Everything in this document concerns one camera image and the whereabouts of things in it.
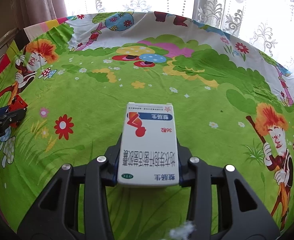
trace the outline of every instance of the lace curtain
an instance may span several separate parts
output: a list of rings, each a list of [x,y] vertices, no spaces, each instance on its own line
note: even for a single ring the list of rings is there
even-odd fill
[[[193,18],[250,43],[294,73],[294,0],[65,0],[68,16],[162,11]]]

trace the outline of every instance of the green oval logo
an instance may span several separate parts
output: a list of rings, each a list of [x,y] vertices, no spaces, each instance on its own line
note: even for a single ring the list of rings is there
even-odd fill
[[[124,179],[132,179],[133,178],[133,175],[132,174],[129,174],[129,173],[124,173],[121,175]]]

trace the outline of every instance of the white box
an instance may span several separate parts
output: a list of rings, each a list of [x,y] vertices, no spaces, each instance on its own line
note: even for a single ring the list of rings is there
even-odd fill
[[[119,154],[118,183],[172,186],[179,183],[172,105],[128,103]]]

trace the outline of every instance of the orange hair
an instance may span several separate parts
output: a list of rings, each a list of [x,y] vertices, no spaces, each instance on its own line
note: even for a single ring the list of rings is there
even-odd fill
[[[55,44],[47,39],[32,41],[26,46],[26,52],[39,53],[42,57],[46,59],[47,63],[52,63],[59,58],[58,54],[55,52],[55,49]]]
[[[285,117],[282,114],[278,114],[273,106],[266,103],[259,103],[256,110],[255,127],[261,136],[266,136],[268,134],[268,128],[271,126],[277,126],[284,130],[288,129],[288,123]]]

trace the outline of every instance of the screw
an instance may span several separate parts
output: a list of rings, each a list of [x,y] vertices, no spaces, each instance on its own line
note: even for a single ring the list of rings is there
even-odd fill
[[[61,168],[64,170],[64,171],[67,171],[71,168],[71,165],[69,163],[65,163],[61,166]]]
[[[189,160],[192,163],[198,163],[199,162],[199,158],[198,157],[195,157],[195,156],[191,157]]]
[[[104,163],[107,160],[106,156],[99,156],[97,157],[97,162]]]
[[[226,170],[233,172],[235,170],[235,167],[231,164],[226,165]]]

